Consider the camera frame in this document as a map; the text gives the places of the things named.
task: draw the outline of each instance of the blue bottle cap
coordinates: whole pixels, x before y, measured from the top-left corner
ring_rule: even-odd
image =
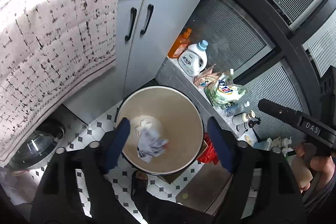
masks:
[[[197,44],[197,48],[202,52],[204,52],[207,49],[207,46],[208,42],[206,40],[202,40],[202,42],[198,42]]]

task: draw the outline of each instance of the plastic bag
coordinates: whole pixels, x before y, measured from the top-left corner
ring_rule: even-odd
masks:
[[[205,70],[203,70],[199,75],[194,77],[194,84],[201,78],[203,78],[204,76],[210,75],[212,74],[212,70],[215,67],[215,64],[213,64],[210,68],[207,68]]]
[[[221,72],[215,72],[210,75],[201,77],[196,82],[194,82],[194,85],[197,86],[197,88],[205,88],[206,86],[210,85],[212,82],[218,80],[221,74],[222,74]]]
[[[150,123],[138,126],[136,131],[140,133],[137,153],[141,160],[149,163],[152,157],[158,157],[166,151],[168,140],[160,139],[160,134],[151,127]]]
[[[204,92],[213,106],[222,106],[239,100],[247,92],[247,88],[233,84],[233,69],[231,69],[205,87]]]
[[[205,133],[204,140],[207,143],[208,148],[197,158],[197,160],[205,164],[213,162],[216,165],[219,162],[218,156],[212,144],[212,141],[207,133]]]

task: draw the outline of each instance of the sandal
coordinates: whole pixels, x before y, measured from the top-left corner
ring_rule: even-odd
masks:
[[[137,175],[137,172],[139,172],[139,174],[144,174],[146,176],[146,179],[140,179],[140,178],[137,178],[136,175]],[[137,171],[134,171],[133,174],[132,174],[132,189],[131,189],[131,196],[133,196],[135,194],[135,191],[136,190],[147,190],[147,185],[148,185],[148,176],[146,173],[144,172],[141,172],[139,170]]]

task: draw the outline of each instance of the towel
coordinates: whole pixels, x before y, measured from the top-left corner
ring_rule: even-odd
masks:
[[[4,166],[67,97],[115,65],[118,0],[1,1]]]

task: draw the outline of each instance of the white cabinet door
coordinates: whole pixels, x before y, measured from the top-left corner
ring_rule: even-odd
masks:
[[[128,62],[124,96],[156,76],[199,1],[144,0]]]
[[[115,67],[88,83],[64,103],[85,123],[90,123],[123,98],[127,63],[142,1],[118,1]],[[126,38],[132,23],[131,36]]]

